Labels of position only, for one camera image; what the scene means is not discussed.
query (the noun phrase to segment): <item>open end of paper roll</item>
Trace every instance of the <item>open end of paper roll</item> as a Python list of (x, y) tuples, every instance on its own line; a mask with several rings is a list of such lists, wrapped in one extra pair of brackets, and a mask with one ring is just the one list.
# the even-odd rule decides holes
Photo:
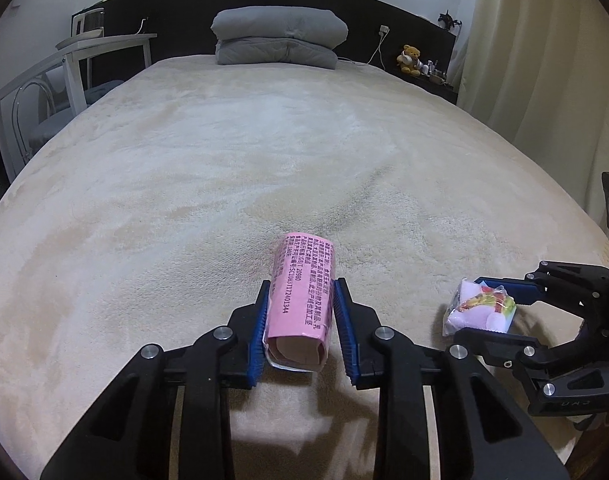
[(324, 346), (311, 337), (274, 337), (268, 349), (277, 362), (295, 367), (318, 367), (324, 359)]

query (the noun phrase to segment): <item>bed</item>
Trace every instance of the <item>bed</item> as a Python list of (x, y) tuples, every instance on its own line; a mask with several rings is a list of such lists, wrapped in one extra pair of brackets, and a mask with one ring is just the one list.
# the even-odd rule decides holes
[[(191, 344), (254, 299), (293, 230), (333, 240), (353, 298), (435, 348), (464, 276), (609, 262), (535, 163), (383, 71), (157, 62), (50, 140), (0, 203), (0, 441), (27, 477), (143, 345)], [(538, 303), (514, 326), (555, 345), (579, 319)], [(335, 335), (319, 375), (267, 369), (231, 406), (239, 479), (373, 468), (377, 392), (351, 389)], [(572, 424), (536, 422), (565, 460)]]

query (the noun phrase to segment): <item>teddy bear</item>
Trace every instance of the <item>teddy bear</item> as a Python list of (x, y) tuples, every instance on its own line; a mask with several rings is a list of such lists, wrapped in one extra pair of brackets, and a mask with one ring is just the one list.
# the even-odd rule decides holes
[(414, 76), (420, 75), (423, 63), (419, 60), (420, 51), (414, 46), (405, 45), (402, 54), (397, 58), (402, 73)]

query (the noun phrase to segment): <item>dark headboard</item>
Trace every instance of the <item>dark headboard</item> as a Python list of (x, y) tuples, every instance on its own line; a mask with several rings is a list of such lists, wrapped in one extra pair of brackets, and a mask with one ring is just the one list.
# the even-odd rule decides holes
[[(140, 20), (148, 16), (147, 32), (158, 34), (151, 42), (155, 62), (175, 56), (213, 54), (216, 37), (211, 24), (215, 15), (223, 9), (255, 5), (331, 9), (349, 30), (347, 41), (335, 52), (361, 62), (368, 61), (377, 47), (380, 25), (388, 25), (391, 31), (382, 45), (382, 59), (389, 72), (399, 70), (395, 58), (404, 44), (417, 47), (423, 60), (437, 61), (438, 68), (446, 70), (455, 43), (455, 36), (449, 31), (378, 0), (107, 0), (89, 9), (105, 8), (107, 36), (133, 34)], [(94, 60), (94, 84), (137, 73), (142, 70), (140, 58), (128, 52), (114, 52)]]

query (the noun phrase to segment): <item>pink paper roll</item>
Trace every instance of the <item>pink paper roll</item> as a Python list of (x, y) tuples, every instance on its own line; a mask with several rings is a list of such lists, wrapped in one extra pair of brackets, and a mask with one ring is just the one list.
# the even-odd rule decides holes
[(333, 243), (289, 233), (276, 255), (264, 345), (277, 368), (317, 372), (329, 353), (335, 279)]

